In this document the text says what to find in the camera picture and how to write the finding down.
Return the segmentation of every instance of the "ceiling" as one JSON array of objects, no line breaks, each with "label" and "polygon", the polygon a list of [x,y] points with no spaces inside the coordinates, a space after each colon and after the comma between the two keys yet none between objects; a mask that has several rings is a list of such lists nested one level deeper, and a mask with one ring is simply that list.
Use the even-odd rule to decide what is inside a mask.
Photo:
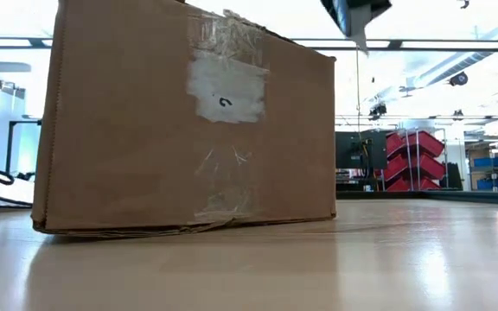
[{"label": "ceiling", "polygon": [[[188,0],[205,10],[230,9],[291,38],[341,38],[342,35],[318,0]],[[367,27],[368,38],[376,39],[459,39],[498,40],[498,0],[472,0],[466,10],[458,0],[392,0],[393,8]],[[57,0],[0,0],[0,36],[47,38],[53,33]],[[463,69],[469,75],[466,86],[449,86],[445,80],[425,84],[425,88],[399,92],[412,78],[420,77],[439,64],[447,71],[473,53],[372,52],[358,57],[356,52],[324,52],[335,56],[336,114],[356,115],[377,104],[377,95],[388,105],[388,114],[403,116],[450,115],[463,109],[465,115],[498,115],[498,54],[491,54]],[[48,49],[0,50],[0,61],[24,62],[32,73],[3,73],[2,78],[25,86],[33,104],[31,114],[41,114]]]}]

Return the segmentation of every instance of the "stacked bins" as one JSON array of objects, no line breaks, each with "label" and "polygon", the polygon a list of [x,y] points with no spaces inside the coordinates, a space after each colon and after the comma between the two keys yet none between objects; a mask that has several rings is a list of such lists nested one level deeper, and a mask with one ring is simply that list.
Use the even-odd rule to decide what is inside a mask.
[{"label": "stacked bins", "polygon": [[[407,144],[411,150],[410,161]],[[435,181],[443,179],[445,166],[435,158],[439,157],[443,150],[444,144],[425,131],[418,132],[418,135],[409,134],[408,142],[405,136],[389,133],[386,137],[387,168],[384,170],[386,191],[439,189],[440,186]]]}]

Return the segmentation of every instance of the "table surface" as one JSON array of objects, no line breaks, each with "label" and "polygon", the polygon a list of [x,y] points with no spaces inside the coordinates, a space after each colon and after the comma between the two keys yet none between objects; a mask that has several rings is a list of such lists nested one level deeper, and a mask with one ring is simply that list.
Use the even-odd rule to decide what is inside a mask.
[{"label": "table surface", "polygon": [[0,310],[498,310],[498,206],[337,202],[333,221],[101,241],[0,209]]}]

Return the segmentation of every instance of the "fluorescent light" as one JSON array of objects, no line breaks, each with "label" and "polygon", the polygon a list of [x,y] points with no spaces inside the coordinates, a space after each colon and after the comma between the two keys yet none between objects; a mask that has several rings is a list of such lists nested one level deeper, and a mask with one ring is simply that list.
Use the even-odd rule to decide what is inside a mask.
[{"label": "fluorescent light", "polygon": [[305,47],[320,47],[320,48],[356,48],[356,44],[352,41],[311,41],[311,40],[297,40],[298,44]]},{"label": "fluorescent light", "polygon": [[387,48],[389,41],[367,41],[368,48]]},{"label": "fluorescent light", "polygon": [[403,48],[498,48],[498,42],[403,41]]},{"label": "fluorescent light", "polygon": [[0,47],[29,47],[28,40],[0,39]]}]

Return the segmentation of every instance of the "black monitor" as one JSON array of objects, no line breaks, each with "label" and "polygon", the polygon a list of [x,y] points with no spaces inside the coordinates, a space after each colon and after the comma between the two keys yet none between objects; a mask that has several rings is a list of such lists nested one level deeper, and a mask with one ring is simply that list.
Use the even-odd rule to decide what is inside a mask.
[{"label": "black monitor", "polygon": [[[383,169],[387,166],[386,131],[335,133],[335,168]],[[362,148],[365,143],[366,153]]]}]

